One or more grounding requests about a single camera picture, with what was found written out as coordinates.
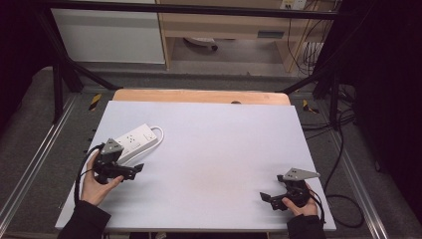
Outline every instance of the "hand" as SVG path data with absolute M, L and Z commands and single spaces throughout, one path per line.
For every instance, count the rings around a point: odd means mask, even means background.
M 84 200 L 94 206 L 100 205 L 106 198 L 106 195 L 115 187 L 117 187 L 123 180 L 123 176 L 113 179 L 108 184 L 100 184 L 96 181 L 94 176 L 93 166 L 99 151 L 90 159 L 87 164 L 87 174 L 84 179 L 81 200 Z
M 313 193 L 312 189 L 310 188 L 310 186 L 307 184 L 308 189 L 311 191 L 311 195 L 315 196 L 315 194 Z M 317 216 L 317 203 L 310 198 L 310 200 L 308 200 L 307 205 L 303 206 L 303 207 L 298 207 L 297 205 L 295 205 L 295 203 L 290 200 L 289 198 L 285 197 L 282 199 L 283 203 L 285 203 L 285 205 L 293 212 L 293 214 L 295 214 L 295 216 L 299 216 L 304 214 L 304 216 L 312 216 L 312 215 L 316 215 Z

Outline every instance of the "power cord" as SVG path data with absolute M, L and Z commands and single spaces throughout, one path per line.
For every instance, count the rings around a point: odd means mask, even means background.
M 329 173 L 328 179 L 326 180 L 325 185 L 323 187 L 323 192 L 324 193 L 326 193 L 326 189 L 328 188 L 328 184 L 329 184 L 329 182 L 330 182 L 330 180 L 331 180 L 331 178 L 332 178 L 332 176 L 333 176 L 335 170 L 337 169 L 338 164 L 340 163 L 340 160 L 341 160 L 342 152 L 344 150 L 344 136 L 343 136 L 343 133 L 342 133 L 342 130 L 341 130 L 341 123 L 340 122 L 341 122 L 342 116 L 345 113 L 350 112 L 350 111 L 351 111 L 351 109 L 348 109 L 346 111 L 343 111 L 339 115 L 339 117 L 338 117 L 338 122 L 339 122 L 339 124 L 338 124 L 338 133 L 340 134 L 340 140 L 341 140 L 340 150 L 339 150 L 338 157 L 337 157 L 337 159 L 335 161 L 334 167 L 332 168 L 331 172 Z M 360 226 L 363 225 L 364 217 L 363 217 L 362 209 L 357 204 L 357 202 L 355 202 L 353 199 L 351 199 L 351 198 L 349 198 L 347 196 L 344 196 L 344 195 L 340 195 L 340 194 L 326 194 L 325 197 L 326 198 L 343 198 L 343 199 L 346 199 L 346 200 L 352 202 L 357 207 L 357 209 L 359 210 L 360 221 L 357 224 L 348 224 L 348 223 L 342 222 L 338 218 L 332 216 L 335 222 L 337 222 L 338 224 L 340 224 L 342 226 L 348 227 L 348 228 L 359 228 Z
M 84 157 L 80 168 L 78 170 L 78 175 L 77 175 L 77 179 L 75 180 L 75 190 L 74 190 L 74 201 L 75 201 L 75 205 L 78 204 L 78 202 L 80 201 L 80 185 L 81 185 L 81 177 L 82 175 L 84 175 L 85 173 L 87 173 L 89 170 L 87 170 L 86 172 L 82 173 L 82 170 L 84 169 L 85 163 L 87 163 L 88 158 L 90 157 L 90 155 L 93 153 L 94 150 L 98 149 L 102 149 L 104 147 L 104 143 L 99 144 L 97 146 L 94 146 L 93 148 L 91 148 L 86 156 Z

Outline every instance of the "white table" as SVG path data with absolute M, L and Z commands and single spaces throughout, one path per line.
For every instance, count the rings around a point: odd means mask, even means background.
M 92 146 L 143 123 L 162 127 L 165 139 L 101 204 L 110 231 L 281 231 L 292 212 L 273 211 L 260 192 L 285 193 L 277 175 L 291 167 L 316 171 L 289 106 L 109 102 Z M 324 229 L 335 230 L 319 179 L 307 183 L 322 199 Z M 73 209 L 72 190 L 57 228 Z

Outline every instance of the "sleeve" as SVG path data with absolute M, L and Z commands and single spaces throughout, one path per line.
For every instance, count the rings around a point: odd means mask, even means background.
M 317 216 L 299 215 L 288 222 L 291 239 L 325 239 L 322 225 Z
M 58 239 L 101 239 L 110 218 L 96 206 L 80 201 Z

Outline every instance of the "power strip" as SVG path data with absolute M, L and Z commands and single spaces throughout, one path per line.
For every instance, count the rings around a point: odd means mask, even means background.
M 115 141 L 123 146 L 123 152 L 117 160 L 117 163 L 122 165 L 137 154 L 154 146 L 158 142 L 158 138 L 151 128 L 144 123 L 116 138 Z

